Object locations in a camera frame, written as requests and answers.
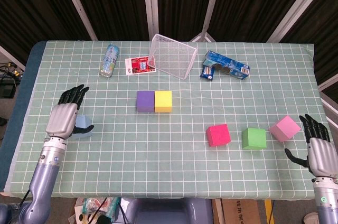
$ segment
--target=light pink cube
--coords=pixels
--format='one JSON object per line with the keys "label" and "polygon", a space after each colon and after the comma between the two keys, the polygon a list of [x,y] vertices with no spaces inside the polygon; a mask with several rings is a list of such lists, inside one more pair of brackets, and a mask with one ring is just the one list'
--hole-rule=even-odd
{"label": "light pink cube", "polygon": [[228,125],[213,125],[206,130],[210,146],[219,146],[231,142]]}
{"label": "light pink cube", "polygon": [[269,131],[280,142],[288,141],[300,131],[300,127],[289,116],[284,117],[272,127]]}

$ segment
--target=robotic hand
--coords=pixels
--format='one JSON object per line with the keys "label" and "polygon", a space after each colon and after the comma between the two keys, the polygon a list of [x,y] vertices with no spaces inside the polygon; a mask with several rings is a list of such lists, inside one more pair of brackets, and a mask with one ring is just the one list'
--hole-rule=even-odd
{"label": "robotic hand", "polygon": [[330,143],[327,128],[308,114],[299,117],[304,126],[308,156],[306,160],[292,155],[285,149],[287,157],[308,170],[316,177],[312,179],[318,217],[321,224],[338,223],[338,155]]}
{"label": "robotic hand", "polygon": [[10,221],[20,224],[46,223],[50,214],[52,191],[64,156],[64,141],[71,134],[87,133],[94,128],[93,125],[87,128],[75,127],[78,110],[85,93],[89,90],[89,87],[83,87],[84,85],[79,85],[64,92],[58,104],[51,111],[46,128],[46,132],[51,138],[45,139],[29,191],[26,194],[27,196],[31,192],[33,200],[23,202],[16,208],[11,207],[12,209],[10,209],[7,207],[6,220],[0,218],[0,224]]}

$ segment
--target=table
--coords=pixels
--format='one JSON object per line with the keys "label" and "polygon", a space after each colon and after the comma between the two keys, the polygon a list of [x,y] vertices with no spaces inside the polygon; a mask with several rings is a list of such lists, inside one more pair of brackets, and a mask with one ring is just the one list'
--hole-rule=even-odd
{"label": "table", "polygon": [[[107,79],[98,69],[111,43],[120,56]],[[52,106],[63,91],[84,83],[90,90],[79,114],[92,119],[93,136],[68,140],[53,196],[314,198],[311,174],[284,153],[288,147],[306,156],[303,132],[286,143],[267,132],[267,149],[241,149],[243,130],[267,130],[285,115],[301,126],[298,115],[309,113],[327,126],[313,45],[188,44],[198,54],[188,78],[180,80],[159,71],[126,76],[125,58],[148,55],[150,42],[47,42],[4,191],[18,197],[27,191]],[[200,78],[207,50],[250,65],[250,76],[215,72],[213,81]],[[137,90],[148,89],[172,91],[171,114],[136,112]],[[209,147],[206,129],[222,123],[232,142]]]}

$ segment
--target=white wire basket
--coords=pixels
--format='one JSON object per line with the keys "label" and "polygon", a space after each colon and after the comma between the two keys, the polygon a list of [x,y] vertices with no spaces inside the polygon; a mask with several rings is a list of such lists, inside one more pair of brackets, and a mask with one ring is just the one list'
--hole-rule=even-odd
{"label": "white wire basket", "polygon": [[148,65],[185,80],[192,68],[197,49],[165,36],[155,34]]}

